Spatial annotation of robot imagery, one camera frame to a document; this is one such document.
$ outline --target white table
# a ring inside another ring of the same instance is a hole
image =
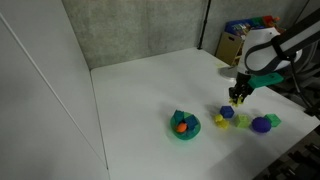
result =
[[[111,180],[251,179],[319,125],[299,105],[260,88],[235,112],[275,113],[282,123],[263,135],[232,123],[219,129],[212,115],[228,105],[234,86],[218,74],[223,66],[191,48],[92,71]],[[194,139],[170,131],[176,109],[199,118]]]

